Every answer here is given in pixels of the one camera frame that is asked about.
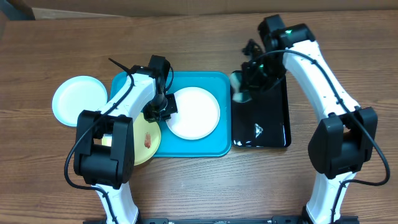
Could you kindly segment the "green yellow sponge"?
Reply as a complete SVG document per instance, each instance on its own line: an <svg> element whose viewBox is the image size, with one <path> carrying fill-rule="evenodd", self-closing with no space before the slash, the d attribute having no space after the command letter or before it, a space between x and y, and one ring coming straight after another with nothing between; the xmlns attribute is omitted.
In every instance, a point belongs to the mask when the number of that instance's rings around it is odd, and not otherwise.
<svg viewBox="0 0 398 224"><path fill-rule="evenodd" d="M241 85L243 83L242 74L242 71L237 70L229 76L230 85L233 89L232 100L237 103L247 103L252 100L250 92L241 90Z"/></svg>

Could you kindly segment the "yellow plate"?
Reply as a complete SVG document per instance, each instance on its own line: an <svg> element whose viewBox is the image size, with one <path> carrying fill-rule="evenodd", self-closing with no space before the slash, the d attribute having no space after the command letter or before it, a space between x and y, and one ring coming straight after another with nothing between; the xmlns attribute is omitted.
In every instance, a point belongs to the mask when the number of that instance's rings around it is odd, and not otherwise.
<svg viewBox="0 0 398 224"><path fill-rule="evenodd" d="M148 162L157 152L161 142L161 131L158 123L150 123L139 113L134 120L133 132L127 140L134 143L134 165L141 166Z"/></svg>

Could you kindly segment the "white plate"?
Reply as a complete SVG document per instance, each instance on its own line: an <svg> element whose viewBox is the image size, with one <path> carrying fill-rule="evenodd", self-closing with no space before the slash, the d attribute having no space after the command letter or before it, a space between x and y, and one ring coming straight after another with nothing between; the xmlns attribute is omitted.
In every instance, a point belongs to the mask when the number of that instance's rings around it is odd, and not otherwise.
<svg viewBox="0 0 398 224"><path fill-rule="evenodd" d="M221 110L209 91L186 87L176 91L174 97L178 111L166 121L174 135L186 140L199 140L215 130Z"/></svg>

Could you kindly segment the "light blue plate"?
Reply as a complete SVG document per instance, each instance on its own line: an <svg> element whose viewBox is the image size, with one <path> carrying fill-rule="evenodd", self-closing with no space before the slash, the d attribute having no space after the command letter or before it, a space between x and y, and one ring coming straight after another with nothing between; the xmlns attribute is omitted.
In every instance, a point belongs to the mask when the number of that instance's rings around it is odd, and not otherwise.
<svg viewBox="0 0 398 224"><path fill-rule="evenodd" d="M66 126L76 127L83 110L96 111L108 101L105 86L96 78L77 76L63 82L54 93L52 111Z"/></svg>

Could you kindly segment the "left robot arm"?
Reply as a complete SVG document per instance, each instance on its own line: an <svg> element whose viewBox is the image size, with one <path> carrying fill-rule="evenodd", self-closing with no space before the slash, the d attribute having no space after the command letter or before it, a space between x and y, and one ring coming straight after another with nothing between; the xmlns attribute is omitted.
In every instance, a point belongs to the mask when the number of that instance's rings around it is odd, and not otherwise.
<svg viewBox="0 0 398 224"><path fill-rule="evenodd" d="M135 160L133 124L140 114L153 123L167 121L177 113L167 81L174 71L165 57L157 55L146 67L117 66L126 72L125 84L99 110L79 114L64 177L71 187L99 195L105 223L142 223L129 186Z"/></svg>

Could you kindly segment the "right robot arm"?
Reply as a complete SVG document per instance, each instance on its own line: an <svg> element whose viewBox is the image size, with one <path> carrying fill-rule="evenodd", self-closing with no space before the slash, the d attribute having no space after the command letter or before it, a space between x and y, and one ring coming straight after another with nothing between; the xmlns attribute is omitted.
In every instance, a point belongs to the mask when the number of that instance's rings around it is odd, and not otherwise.
<svg viewBox="0 0 398 224"><path fill-rule="evenodd" d="M287 27L278 15L258 27L263 48L250 40L244 53L251 57L240 75L233 75L233 100L247 103L274 88L290 72L313 106L318 126L308 144L316 170L312 196L302 218L309 223L357 223L343 218L340 207L347 186L378 149L374 140L377 114L362 108L335 78L318 42L305 24Z"/></svg>

